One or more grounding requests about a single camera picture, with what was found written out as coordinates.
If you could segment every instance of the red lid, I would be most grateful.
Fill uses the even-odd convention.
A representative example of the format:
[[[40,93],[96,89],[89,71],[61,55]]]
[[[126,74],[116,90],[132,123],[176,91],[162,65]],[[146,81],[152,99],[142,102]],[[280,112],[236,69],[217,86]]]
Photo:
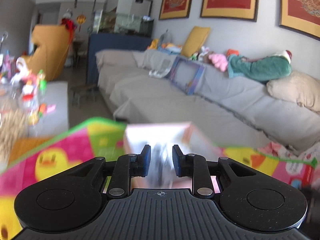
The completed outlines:
[[[24,95],[22,97],[22,101],[26,102],[26,101],[30,101],[33,99],[33,95],[32,94],[28,94],[28,95]]]

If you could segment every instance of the screw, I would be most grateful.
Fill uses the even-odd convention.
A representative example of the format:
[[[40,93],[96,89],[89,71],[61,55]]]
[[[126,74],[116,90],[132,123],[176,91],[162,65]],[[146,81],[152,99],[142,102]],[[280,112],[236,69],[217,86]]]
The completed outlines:
[[[124,193],[124,190],[119,187],[115,187],[109,190],[109,194],[113,196],[121,196],[123,193]]]
[[[212,189],[207,187],[201,187],[197,190],[197,192],[202,196],[210,196],[213,193]]]

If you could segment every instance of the pink plush toy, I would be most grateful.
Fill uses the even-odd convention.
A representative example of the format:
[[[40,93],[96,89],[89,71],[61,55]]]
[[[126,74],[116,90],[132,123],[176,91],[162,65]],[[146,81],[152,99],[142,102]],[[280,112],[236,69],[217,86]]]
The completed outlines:
[[[209,60],[211,60],[215,68],[222,72],[225,72],[228,69],[228,60],[223,54],[211,54],[209,55]]]

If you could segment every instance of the open box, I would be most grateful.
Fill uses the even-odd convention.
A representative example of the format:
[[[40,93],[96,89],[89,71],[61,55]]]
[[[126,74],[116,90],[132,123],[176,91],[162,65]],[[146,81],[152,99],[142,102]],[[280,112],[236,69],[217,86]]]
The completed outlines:
[[[183,154],[195,153],[204,156],[207,161],[218,161],[222,157],[221,148],[214,146],[213,143],[191,122],[188,123],[164,123],[164,124],[132,124],[128,125],[124,133],[124,152],[126,154],[140,154],[143,147],[149,144],[151,146],[151,162],[148,176],[145,178],[132,178],[133,188],[191,188],[192,180],[190,178],[178,178],[175,175],[172,162],[172,146],[178,144]],[[163,151],[162,174],[159,173],[159,163],[155,161],[156,155],[153,150],[157,144],[165,144],[167,151]],[[161,185],[153,183],[153,178],[163,179]],[[212,176],[212,182],[215,192],[219,188]]]

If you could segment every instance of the white table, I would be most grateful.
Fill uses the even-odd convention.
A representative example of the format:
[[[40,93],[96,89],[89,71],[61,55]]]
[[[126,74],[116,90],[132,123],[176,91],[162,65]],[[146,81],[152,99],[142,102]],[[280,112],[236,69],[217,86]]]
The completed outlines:
[[[38,124],[29,128],[29,137],[52,137],[69,129],[68,83],[49,82],[44,103],[56,105],[56,109],[52,113],[45,114]]]

